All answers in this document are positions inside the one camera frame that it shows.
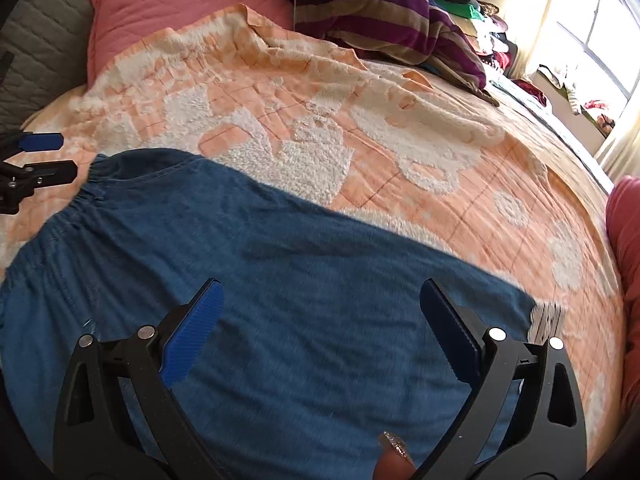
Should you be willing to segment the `right hand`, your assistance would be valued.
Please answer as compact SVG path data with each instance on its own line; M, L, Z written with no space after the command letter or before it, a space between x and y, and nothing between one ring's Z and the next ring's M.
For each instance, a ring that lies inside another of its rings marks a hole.
M378 436L382 454L375 464L373 480L409 480L416 472L405 441L389 431Z

